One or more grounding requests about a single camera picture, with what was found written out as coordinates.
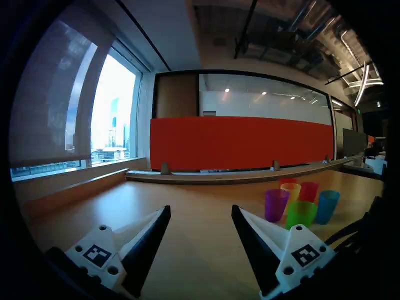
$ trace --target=wooden table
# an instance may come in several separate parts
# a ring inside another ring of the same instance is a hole
[[[298,177],[341,197],[327,225],[311,225],[322,240],[361,218],[380,180],[327,170]],[[30,224],[38,246],[68,249],[93,227],[113,229],[164,205],[171,220],[142,290],[142,299],[259,299],[259,287],[231,219],[232,204],[263,217],[264,192],[277,181],[237,185],[171,185],[127,181]]]

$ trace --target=plastic cup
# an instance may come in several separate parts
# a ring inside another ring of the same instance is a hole
[[[280,188],[265,192],[265,219],[268,222],[278,222],[282,218],[289,196],[288,191]]]
[[[317,205],[308,201],[296,201],[289,205],[286,229],[290,230],[292,226],[303,224],[309,227],[317,214]]]
[[[279,186],[283,184],[296,184],[297,179],[296,178],[291,178],[291,177],[282,177],[279,179]]]
[[[297,183],[283,183],[280,185],[281,190],[284,190],[284,191],[287,191],[290,193],[289,200],[287,201],[286,208],[283,212],[284,215],[288,213],[288,208],[289,208],[290,203],[297,201],[297,199],[299,198],[301,188],[302,188],[302,186]]]
[[[315,222],[318,224],[327,224],[334,214],[341,194],[335,190],[323,190],[319,194],[318,211]]]
[[[320,185],[315,182],[303,182],[301,184],[300,194],[298,195],[299,201],[314,202],[317,195],[317,190]]]

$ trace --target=window blind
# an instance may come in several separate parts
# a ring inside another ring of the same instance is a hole
[[[12,168],[90,158],[96,87],[114,39],[75,5],[44,33],[14,98],[9,131]]]

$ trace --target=orange wall panel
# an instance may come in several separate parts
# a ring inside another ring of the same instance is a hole
[[[264,168],[333,158],[332,126],[264,117],[155,118],[150,165],[171,170]]]

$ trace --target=green cup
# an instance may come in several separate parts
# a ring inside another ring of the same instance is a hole
[[[310,227],[316,217],[318,207],[313,202],[296,201],[289,205],[286,219],[286,229],[290,230],[292,226],[303,224],[305,227]]]

